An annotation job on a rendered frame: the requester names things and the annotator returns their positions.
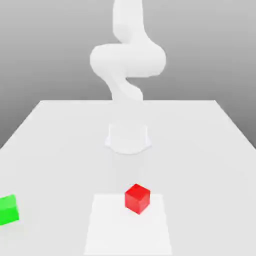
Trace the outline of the small red cube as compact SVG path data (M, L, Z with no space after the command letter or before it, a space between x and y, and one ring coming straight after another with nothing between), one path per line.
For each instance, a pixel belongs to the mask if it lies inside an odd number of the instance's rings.
M151 191L137 183L124 193L126 208L140 215L150 204Z

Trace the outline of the small green cube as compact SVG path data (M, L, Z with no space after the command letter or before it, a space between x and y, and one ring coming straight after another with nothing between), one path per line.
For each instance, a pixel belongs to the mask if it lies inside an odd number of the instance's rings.
M14 194L0 197L0 226L20 219L16 196Z

